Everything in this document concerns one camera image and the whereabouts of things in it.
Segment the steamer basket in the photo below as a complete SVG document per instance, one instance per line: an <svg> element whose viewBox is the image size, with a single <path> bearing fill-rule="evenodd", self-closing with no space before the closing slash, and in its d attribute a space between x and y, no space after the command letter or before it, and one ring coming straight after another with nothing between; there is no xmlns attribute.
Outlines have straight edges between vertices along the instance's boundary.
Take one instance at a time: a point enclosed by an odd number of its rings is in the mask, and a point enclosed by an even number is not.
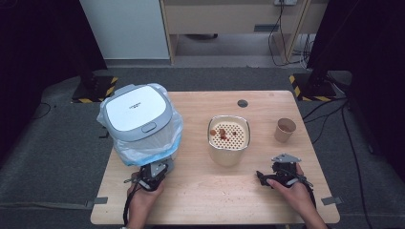
<svg viewBox="0 0 405 229"><path fill-rule="evenodd" d="M214 116L208 125L209 155L222 166L239 163L245 148L249 145L250 130L247 121L238 116Z"/></svg>

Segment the human hand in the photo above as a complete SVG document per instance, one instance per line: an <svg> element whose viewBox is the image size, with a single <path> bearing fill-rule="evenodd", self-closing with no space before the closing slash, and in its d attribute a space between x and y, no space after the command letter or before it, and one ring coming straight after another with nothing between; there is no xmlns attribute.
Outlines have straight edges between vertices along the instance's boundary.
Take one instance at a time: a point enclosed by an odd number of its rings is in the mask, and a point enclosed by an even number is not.
<svg viewBox="0 0 405 229"><path fill-rule="evenodd" d="M297 174L303 176L304 172L301 166L297 165ZM319 216L315 206L310 199L307 187L301 182L295 182L290 188L283 186L274 179L268 179L267 183L277 190L304 220L307 228L327 228L327 225Z"/></svg>
<svg viewBox="0 0 405 229"><path fill-rule="evenodd" d="M133 173L132 177L136 177L137 175L138 173ZM160 183L158 189L153 192L145 191L139 185L132 183L127 191L127 196L134 190L134 188L137 188L137 191L129 205L129 217L126 227L130 229L141 229L145 225L155 201L164 190L164 180Z"/></svg>

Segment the power strip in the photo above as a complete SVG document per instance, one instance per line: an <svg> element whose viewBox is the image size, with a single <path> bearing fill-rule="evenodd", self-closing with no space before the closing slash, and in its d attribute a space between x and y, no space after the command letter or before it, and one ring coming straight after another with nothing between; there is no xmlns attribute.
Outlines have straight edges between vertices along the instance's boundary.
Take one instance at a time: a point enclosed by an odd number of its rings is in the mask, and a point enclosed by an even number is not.
<svg viewBox="0 0 405 229"><path fill-rule="evenodd" d="M274 5L275 6L295 6L297 5L297 0L274 0Z"/></svg>

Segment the wooden table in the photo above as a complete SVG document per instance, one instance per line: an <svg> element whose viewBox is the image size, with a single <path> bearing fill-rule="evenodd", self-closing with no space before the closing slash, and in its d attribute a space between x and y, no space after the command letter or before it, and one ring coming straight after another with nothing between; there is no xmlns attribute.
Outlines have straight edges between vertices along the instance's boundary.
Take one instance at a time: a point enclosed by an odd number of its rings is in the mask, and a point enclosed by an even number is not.
<svg viewBox="0 0 405 229"><path fill-rule="evenodd" d="M172 92L169 96L183 117L181 146L175 169L165 179L165 190L158 199L148 224L287 224L301 218L277 191L261 186L256 170L272 174L271 158L281 153L300 157L302 169L314 185L318 211L325 222L339 220L335 204L324 205L331 196L328 183L312 148L295 99L288 91ZM241 108L244 99L248 106ZM215 115L244 117L250 126L250 144L241 162L225 168L210 156L207 127ZM293 119L297 130L287 143L274 139L276 122ZM125 166L113 149L91 216L94 224L122 224L128 183L124 179L137 171Z"/></svg>

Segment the brand logo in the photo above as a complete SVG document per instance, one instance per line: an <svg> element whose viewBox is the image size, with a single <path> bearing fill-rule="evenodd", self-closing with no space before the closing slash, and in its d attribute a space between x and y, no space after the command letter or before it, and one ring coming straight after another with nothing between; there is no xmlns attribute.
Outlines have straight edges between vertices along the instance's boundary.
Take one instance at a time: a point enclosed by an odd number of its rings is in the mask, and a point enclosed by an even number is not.
<svg viewBox="0 0 405 229"><path fill-rule="evenodd" d="M140 106L140 102L137 103L137 104L132 105L131 107L129 107L129 109L135 109L135 108L137 108L138 106Z"/></svg>

